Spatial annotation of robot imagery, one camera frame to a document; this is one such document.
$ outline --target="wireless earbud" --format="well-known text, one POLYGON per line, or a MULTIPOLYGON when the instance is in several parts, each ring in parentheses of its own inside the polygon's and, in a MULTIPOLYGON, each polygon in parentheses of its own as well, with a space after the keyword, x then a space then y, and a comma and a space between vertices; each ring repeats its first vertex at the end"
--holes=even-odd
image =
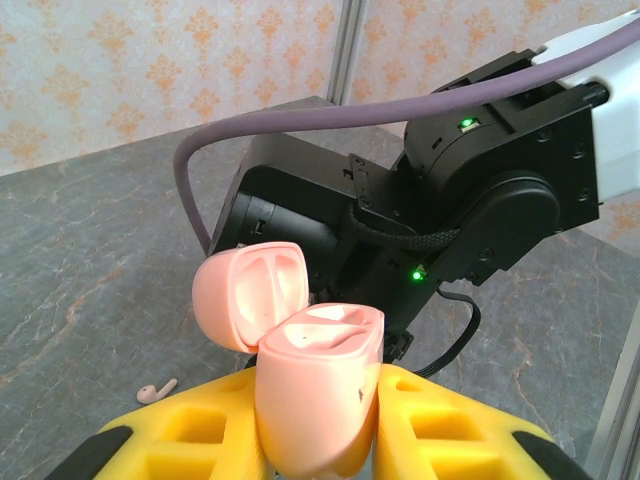
POLYGON ((156 391, 156 387, 153 385, 145 385, 136 394, 136 399, 138 402, 143 405, 149 405, 150 403, 155 403, 159 400, 162 400, 166 397, 171 390, 175 388, 178 384, 178 380, 172 378, 167 382, 167 384, 160 389, 160 391, 156 391))

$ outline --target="marble surface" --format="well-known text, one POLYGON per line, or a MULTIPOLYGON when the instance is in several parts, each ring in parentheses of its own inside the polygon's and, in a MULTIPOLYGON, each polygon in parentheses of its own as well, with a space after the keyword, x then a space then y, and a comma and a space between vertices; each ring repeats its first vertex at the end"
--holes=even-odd
MULTIPOLYGON (((190 309, 203 257, 171 167, 185 134, 0 178, 2 478, 44 478, 102 425, 138 408, 144 384, 176 377, 184 390, 244 364, 205 339, 190 309)), ((377 127, 297 136, 385 165, 401 149, 377 127)), ((248 143, 207 147, 193 162, 210 229, 248 143)), ((478 289, 451 286, 472 292, 484 318, 434 380, 541 425, 582 461, 640 297, 639 271, 640 259, 577 230, 478 289)), ((467 315, 434 298, 412 325, 417 339, 402 364, 439 355, 467 315)))

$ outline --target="yellow foam holder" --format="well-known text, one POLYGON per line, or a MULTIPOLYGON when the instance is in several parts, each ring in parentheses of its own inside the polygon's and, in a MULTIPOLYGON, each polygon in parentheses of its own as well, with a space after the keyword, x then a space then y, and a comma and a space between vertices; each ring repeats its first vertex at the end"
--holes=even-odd
POLYGON ((133 430, 95 480, 270 480, 255 427, 255 368, 214 380, 105 425, 133 430))
POLYGON ((537 426, 384 365, 378 383, 376 480, 547 480, 513 437, 537 426))
MULTIPOLYGON (((96 480, 267 480, 275 472, 255 427, 255 368, 166 398, 116 420, 133 430, 96 480)), ((376 480, 547 480, 513 438, 540 428, 401 367, 383 365, 376 480)))

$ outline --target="purple cable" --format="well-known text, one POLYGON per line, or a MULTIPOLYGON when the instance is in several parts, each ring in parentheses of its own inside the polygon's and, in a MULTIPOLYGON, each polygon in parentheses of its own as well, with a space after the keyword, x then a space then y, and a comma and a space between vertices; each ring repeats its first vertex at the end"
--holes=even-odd
POLYGON ((554 82, 598 63, 640 41, 640 19, 595 42, 548 62, 454 91, 432 93, 383 103, 330 106, 293 111, 268 111, 225 118, 196 130, 174 154, 178 194, 205 254, 211 239, 189 182, 188 163, 194 153, 212 143, 247 135, 364 127, 439 115, 511 97, 554 82))

